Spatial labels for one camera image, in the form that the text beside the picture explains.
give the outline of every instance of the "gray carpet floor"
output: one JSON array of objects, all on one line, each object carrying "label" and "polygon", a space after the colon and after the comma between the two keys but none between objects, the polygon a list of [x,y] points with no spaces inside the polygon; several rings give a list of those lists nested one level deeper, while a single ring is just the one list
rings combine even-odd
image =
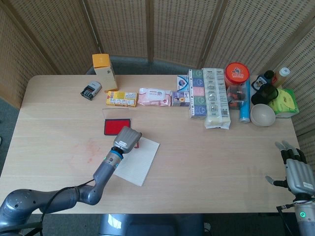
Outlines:
[{"label": "gray carpet floor", "polygon": [[[162,61],[148,63],[146,59],[111,57],[116,74],[186,74],[187,67]],[[91,69],[87,74],[94,74]],[[19,111],[0,99],[0,173],[12,138]],[[293,213],[285,214],[294,235],[298,235]],[[33,214],[29,222],[38,221],[40,215]],[[289,235],[281,218],[276,213],[249,214],[205,214],[211,224],[212,236],[285,236]],[[98,232],[99,214],[48,214],[44,220],[45,236],[95,236]]]}]

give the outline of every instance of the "dark bottle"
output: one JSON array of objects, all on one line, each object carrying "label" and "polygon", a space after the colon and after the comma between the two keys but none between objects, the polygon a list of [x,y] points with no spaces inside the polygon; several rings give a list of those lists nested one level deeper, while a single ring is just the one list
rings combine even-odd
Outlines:
[{"label": "dark bottle", "polygon": [[252,83],[252,88],[258,91],[260,89],[260,86],[264,84],[271,84],[274,74],[275,73],[272,70],[267,70],[263,75],[259,75],[257,79]]}]

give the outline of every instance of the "robotic hand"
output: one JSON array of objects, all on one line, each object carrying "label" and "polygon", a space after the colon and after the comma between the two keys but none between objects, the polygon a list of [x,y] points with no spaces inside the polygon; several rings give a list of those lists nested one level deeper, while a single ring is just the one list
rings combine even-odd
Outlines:
[{"label": "robotic hand", "polygon": [[274,186],[288,188],[295,195],[293,204],[278,206],[282,217],[282,209],[294,207],[301,236],[315,235],[315,177],[309,164],[306,163],[304,153],[286,141],[275,143],[281,152],[285,164],[285,180],[273,180],[266,176]]},{"label": "robotic hand", "polygon": [[[89,182],[59,191],[40,192],[31,189],[18,189],[11,192],[0,207],[0,236],[21,236],[22,229],[34,228],[26,236],[38,232],[42,235],[42,220],[46,213],[73,208],[77,202],[95,205],[102,197],[104,187],[124,153],[129,153],[142,134],[123,127],[114,140],[114,146],[106,155],[93,175],[95,185]],[[38,209],[43,213],[40,222],[26,224],[32,212]]]}]

